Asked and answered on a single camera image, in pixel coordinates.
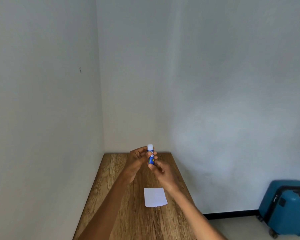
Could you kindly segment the person's left hand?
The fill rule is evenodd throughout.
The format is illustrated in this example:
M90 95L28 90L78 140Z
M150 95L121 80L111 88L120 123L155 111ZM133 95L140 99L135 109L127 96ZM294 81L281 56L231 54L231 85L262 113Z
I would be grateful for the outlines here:
M140 162L140 161L136 161L136 162L129 162L129 154L128 154L128 157L127 157L127 161L125 163L125 166L121 172L121 176L122 176L122 179L124 180L124 182L126 184L129 184L131 183L137 172L139 171L139 169L141 168L141 166L143 164L145 164L146 162Z

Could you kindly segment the person's right hand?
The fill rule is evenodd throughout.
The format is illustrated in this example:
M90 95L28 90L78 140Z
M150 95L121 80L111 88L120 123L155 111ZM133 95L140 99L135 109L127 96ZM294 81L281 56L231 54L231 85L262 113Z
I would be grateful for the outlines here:
M163 174L154 174L161 186L171 195L180 193L180 184L172 167L165 161L165 172Z

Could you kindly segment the blue glue stick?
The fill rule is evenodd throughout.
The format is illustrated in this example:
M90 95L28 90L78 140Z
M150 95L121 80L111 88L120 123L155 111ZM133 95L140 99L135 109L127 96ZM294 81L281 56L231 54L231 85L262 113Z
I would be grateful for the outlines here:
M151 165L154 165L155 164L155 155L154 155L154 147L152 144L148 144L147 146L147 151L148 152L151 152L151 155L148 159L148 163L151 164Z

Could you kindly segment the person's right forearm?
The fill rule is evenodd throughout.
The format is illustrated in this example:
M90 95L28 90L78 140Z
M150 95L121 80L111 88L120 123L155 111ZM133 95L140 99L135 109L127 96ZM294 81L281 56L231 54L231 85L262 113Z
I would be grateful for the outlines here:
M228 240L209 223L179 188L169 189L168 193L180 207L197 240Z

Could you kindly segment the person's left forearm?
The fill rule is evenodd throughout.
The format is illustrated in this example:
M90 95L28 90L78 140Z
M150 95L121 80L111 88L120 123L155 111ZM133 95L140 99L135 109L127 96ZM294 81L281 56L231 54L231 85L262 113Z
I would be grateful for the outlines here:
M109 240L121 202L135 174L123 171L112 185L104 201L87 224L78 240Z

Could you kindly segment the white paper sheet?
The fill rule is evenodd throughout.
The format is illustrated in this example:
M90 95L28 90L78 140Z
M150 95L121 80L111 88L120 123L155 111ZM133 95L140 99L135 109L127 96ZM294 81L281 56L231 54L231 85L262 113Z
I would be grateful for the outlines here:
M164 188L144 188L144 204L146 207L161 207L168 204Z

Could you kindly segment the wooden table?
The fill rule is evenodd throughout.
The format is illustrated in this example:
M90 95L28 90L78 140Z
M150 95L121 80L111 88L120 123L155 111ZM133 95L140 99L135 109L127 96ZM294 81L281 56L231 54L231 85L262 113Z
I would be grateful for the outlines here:
M73 240L77 240L123 169L127 153L104 154ZM142 165L124 193L109 240L196 240L180 207L165 193L168 204L146 207L144 188L160 188L147 165Z

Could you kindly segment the blue hard-shell suitcase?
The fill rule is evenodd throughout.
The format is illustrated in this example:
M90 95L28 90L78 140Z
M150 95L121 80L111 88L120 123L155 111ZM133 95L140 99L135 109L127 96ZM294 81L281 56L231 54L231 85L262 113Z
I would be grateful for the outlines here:
M272 181L259 206L260 222L269 227L269 235L300 237L300 180Z

